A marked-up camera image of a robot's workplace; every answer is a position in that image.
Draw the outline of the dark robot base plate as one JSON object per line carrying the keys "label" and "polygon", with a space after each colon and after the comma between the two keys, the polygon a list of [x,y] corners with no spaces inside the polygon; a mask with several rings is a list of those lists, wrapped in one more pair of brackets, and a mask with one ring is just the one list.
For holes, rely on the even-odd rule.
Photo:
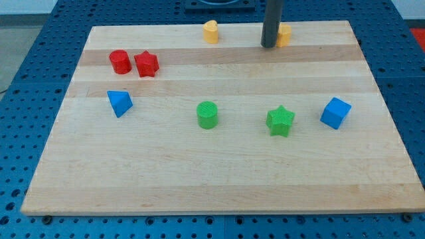
{"label": "dark robot base plate", "polygon": [[249,10],[256,7],[256,0],[184,0],[185,12]]}

